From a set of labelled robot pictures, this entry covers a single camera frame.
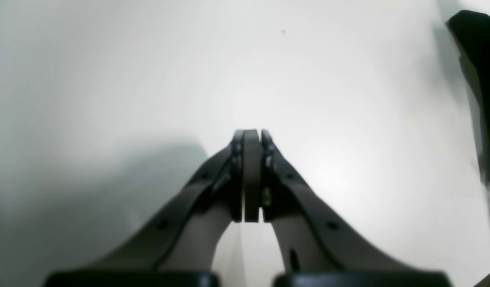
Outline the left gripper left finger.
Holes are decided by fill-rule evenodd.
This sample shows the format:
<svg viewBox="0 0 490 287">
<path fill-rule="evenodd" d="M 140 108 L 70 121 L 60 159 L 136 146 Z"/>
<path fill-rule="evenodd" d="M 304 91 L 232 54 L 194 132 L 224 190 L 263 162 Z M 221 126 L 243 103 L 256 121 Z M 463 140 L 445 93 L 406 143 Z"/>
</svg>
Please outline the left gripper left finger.
<svg viewBox="0 0 490 287">
<path fill-rule="evenodd" d="M 209 270 L 221 235 L 243 219 L 244 152 L 251 135 L 252 130 L 236 131 L 142 229 L 89 269 Z"/>
</svg>

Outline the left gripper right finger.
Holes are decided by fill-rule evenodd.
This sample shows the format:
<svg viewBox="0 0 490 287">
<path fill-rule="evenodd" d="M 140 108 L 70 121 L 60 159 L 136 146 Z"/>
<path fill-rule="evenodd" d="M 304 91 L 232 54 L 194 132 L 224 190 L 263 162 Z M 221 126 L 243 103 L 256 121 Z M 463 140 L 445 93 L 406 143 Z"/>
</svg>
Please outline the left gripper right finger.
<svg viewBox="0 0 490 287">
<path fill-rule="evenodd" d="M 252 131 L 252 221 L 273 227 L 286 272 L 411 272 L 360 236 L 309 187 L 271 135 Z"/>
</svg>

